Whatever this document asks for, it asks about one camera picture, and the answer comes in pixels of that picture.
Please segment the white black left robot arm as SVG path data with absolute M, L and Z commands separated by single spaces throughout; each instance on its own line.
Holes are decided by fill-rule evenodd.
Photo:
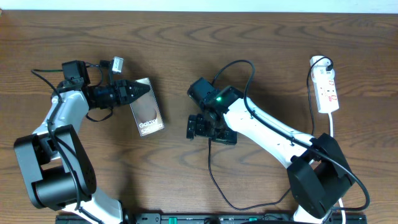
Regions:
M 109 84 L 92 85 L 81 60 L 62 65 L 64 79 L 53 86 L 51 108 L 30 135 L 16 139 L 14 151 L 31 204 L 72 212 L 90 223 L 135 223 L 122 203 L 97 187 L 94 168 L 78 137 L 81 122 L 92 109 L 129 105 L 148 93 L 148 84 L 113 80 L 123 59 L 102 60 L 98 69 L 109 72 Z

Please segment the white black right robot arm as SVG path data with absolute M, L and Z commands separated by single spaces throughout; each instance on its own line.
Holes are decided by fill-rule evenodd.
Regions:
M 337 141 L 297 131 L 259 109 L 243 92 L 216 89 L 200 78 L 187 91 L 201 113 L 188 118 L 187 138 L 235 145 L 243 134 L 274 156 L 287 170 L 298 203 L 295 222 L 323 223 L 333 206 L 354 184 Z

